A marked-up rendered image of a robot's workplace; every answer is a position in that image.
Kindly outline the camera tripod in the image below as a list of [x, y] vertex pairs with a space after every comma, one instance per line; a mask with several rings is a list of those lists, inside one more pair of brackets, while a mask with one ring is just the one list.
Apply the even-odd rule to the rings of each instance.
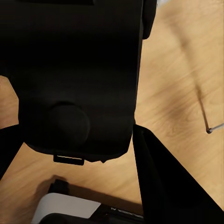
[[[158, 9], [159, 7], [161, 7], [162, 5], [164, 5], [165, 3], [167, 3], [168, 1], [169, 1], [169, 0], [157, 0], [157, 8], [156, 8], [156, 9]], [[214, 131], [214, 130], [220, 128], [220, 127], [223, 127], [223, 126], [224, 126], [224, 124], [221, 124], [221, 125], [216, 126], [216, 127], [214, 127], [214, 128], [210, 128], [210, 129], [207, 131], [207, 133], [210, 134], [212, 131]]]

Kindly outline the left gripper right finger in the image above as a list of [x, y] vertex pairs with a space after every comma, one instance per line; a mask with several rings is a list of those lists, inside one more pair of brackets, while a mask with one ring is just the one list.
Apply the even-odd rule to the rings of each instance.
[[133, 148], [145, 224], [224, 224], [224, 211], [147, 128]]

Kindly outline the digital camera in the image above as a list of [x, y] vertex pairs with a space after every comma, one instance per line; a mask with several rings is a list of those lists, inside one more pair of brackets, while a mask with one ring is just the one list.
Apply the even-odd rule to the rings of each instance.
[[128, 152], [142, 41], [157, 0], [0, 0], [0, 75], [19, 99], [19, 135], [53, 161]]

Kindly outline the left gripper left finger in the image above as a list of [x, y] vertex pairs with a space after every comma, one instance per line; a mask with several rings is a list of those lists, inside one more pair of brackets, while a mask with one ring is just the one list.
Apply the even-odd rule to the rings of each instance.
[[19, 124], [0, 129], [0, 180], [23, 144]]

